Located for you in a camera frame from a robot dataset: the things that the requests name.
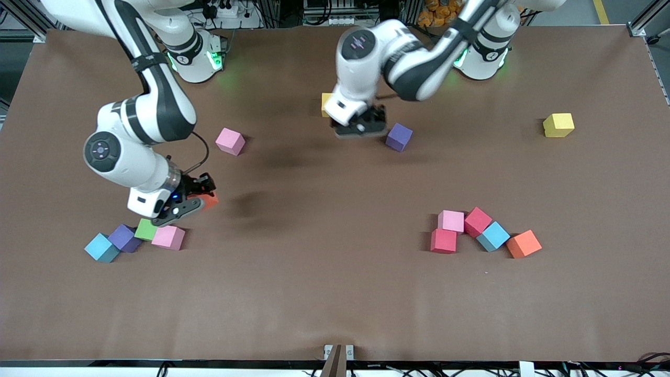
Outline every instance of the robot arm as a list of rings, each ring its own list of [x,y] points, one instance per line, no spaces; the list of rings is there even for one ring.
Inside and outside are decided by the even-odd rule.
[[[451,67],[457,60],[461,60],[470,44],[481,46],[478,54],[494,58],[482,61],[499,64],[499,60],[504,60],[503,52],[507,51],[507,44],[519,26],[519,12],[512,3],[521,1],[532,9],[548,11],[565,2],[469,0],[458,19],[430,51],[396,19],[384,21],[370,29],[354,28],[347,31],[338,44],[338,82],[324,106],[326,112],[344,127],[356,125],[360,119],[368,116],[373,106],[380,75],[401,99],[424,101],[437,91]],[[505,36],[497,35],[510,30]],[[487,38],[492,41],[481,43],[482,40],[488,41]],[[486,73],[490,73],[489,64],[486,68]]]
[[[44,3],[50,10],[49,1]],[[166,225],[199,210],[204,201],[188,196],[210,193],[215,188],[213,182],[206,174],[197,179],[189,177],[151,149],[162,142],[186,139],[195,127],[196,112],[143,18],[130,1],[95,0],[85,8],[70,4],[70,9],[85,9],[82,18],[85,22],[94,20],[98,34],[112,33],[118,39],[144,88],[140,95],[100,109],[96,132],[84,145],[86,163],[106,179],[130,187],[128,208],[154,218],[156,225]],[[63,19],[78,19],[74,14],[70,12]],[[84,21],[72,24],[91,30],[86,29]]]

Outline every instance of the brown table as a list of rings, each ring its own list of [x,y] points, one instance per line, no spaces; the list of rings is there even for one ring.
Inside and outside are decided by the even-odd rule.
[[[138,216],[81,156],[100,106],[140,92],[116,41],[50,32],[0,133],[0,358],[636,360],[670,348],[669,110],[623,26],[522,28],[507,64],[451,72],[397,153],[338,140],[320,117],[343,29],[239,32],[226,70],[184,84],[197,130],[250,137],[205,165],[221,203],[101,264],[83,247]],[[383,86],[381,94],[390,90]],[[541,121],[571,112],[550,140]],[[156,147],[185,168],[188,139]],[[427,252],[442,209],[480,206],[544,249],[524,260],[468,236]]]

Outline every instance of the blue cube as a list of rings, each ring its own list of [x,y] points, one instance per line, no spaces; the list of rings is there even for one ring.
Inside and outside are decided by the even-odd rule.
[[[484,249],[487,252],[493,252],[501,247],[509,239],[509,233],[503,229],[503,227],[498,224],[498,221],[494,221],[489,225],[482,234],[477,237]]]
[[[396,123],[393,126],[393,128],[391,128],[391,132],[389,132],[389,135],[386,136],[386,145],[395,149],[398,152],[402,152],[403,150],[405,150],[405,147],[409,142],[409,138],[411,137],[412,137],[411,129],[405,127],[404,125],[401,125],[400,123]]]
[[[124,224],[119,225],[107,239],[124,253],[133,253],[142,244],[142,240],[135,237],[135,230]]]
[[[84,248],[88,255],[98,262],[110,263],[119,255],[119,249],[114,246],[104,234],[98,233]]]

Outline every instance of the orange cube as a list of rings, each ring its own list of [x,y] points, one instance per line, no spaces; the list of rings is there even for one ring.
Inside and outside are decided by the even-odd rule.
[[[515,235],[507,241],[507,248],[514,258],[523,258],[540,250],[540,245],[532,230],[527,230],[522,234]]]
[[[213,207],[215,204],[218,204],[218,197],[216,196],[216,192],[212,192],[212,195],[198,194],[198,195],[190,195],[188,198],[189,199],[201,198],[205,202],[205,207],[202,209],[204,211],[205,209],[209,209]]]

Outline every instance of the wooden block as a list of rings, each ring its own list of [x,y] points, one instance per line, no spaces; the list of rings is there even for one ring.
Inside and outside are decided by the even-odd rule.
[[[216,196],[216,191],[212,192],[211,195],[207,194],[190,195],[188,198],[189,199],[201,198],[205,202],[205,207],[202,209],[203,211],[212,208],[213,206],[218,204],[218,197]]]
[[[330,115],[326,113],[326,101],[332,96],[332,93],[321,93],[321,116],[324,118],[329,118]]]
[[[124,224],[119,225],[107,239],[124,253],[133,253],[142,244],[142,240],[135,237],[135,230]]]
[[[542,125],[548,138],[564,138],[575,129],[571,113],[551,114]]]
[[[430,251],[441,254],[455,253],[457,235],[452,230],[435,229],[430,237]]]
[[[166,225],[156,229],[156,235],[151,241],[152,245],[170,250],[179,250],[182,248],[182,241],[186,232],[183,229],[172,225]]]
[[[119,249],[107,237],[98,233],[84,248],[88,255],[102,263],[111,263],[119,255]]]
[[[405,150],[407,143],[409,143],[409,138],[412,137],[412,130],[396,123],[391,131],[386,136],[386,145],[395,149],[398,152]]]
[[[498,224],[498,221],[494,221],[477,237],[477,241],[487,252],[498,250],[508,239],[509,233]]]
[[[527,230],[510,238],[507,242],[507,248],[514,258],[524,258],[540,250],[542,245],[537,241],[533,231]]]
[[[438,229],[453,230],[463,233],[465,213],[457,211],[442,211],[438,215]]]
[[[140,219],[137,229],[135,230],[135,237],[144,239],[145,241],[151,241],[156,234],[156,229],[158,228],[151,223],[151,220]]]
[[[479,207],[475,207],[465,218],[465,232],[472,237],[479,237],[480,234],[491,224],[491,217],[484,213]]]
[[[216,145],[223,152],[237,156],[240,154],[242,147],[245,146],[245,139],[241,133],[224,128],[216,139]]]

